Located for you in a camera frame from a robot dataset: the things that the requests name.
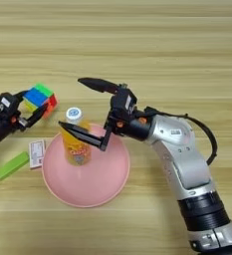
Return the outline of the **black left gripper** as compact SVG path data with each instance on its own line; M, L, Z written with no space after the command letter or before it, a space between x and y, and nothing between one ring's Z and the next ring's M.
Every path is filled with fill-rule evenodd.
M27 93L28 90L21 91L15 94L14 97L19 102L22 102ZM33 114L27 120L18 116L13 116L9 118L0 117L0 142L11 133L14 133L16 130L24 131L26 128L32 127L45 114L47 108L47 104L41 105L33 112Z

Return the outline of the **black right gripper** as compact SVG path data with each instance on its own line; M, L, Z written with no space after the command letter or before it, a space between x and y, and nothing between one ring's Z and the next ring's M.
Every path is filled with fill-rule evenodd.
M115 94L118 89L117 84L103 79L79 78L78 82L100 93L107 92ZM152 118L137 117L136 114L138 114L138 111L126 116L114 111L109 111L104 125L104 129L106 129L104 136L93 135L83 127L68 123L59 122L59 125L74 138L95 146L101 151L105 151L110 140L110 131L108 128L116 135L128 136L140 141L145 141L147 139L151 129Z

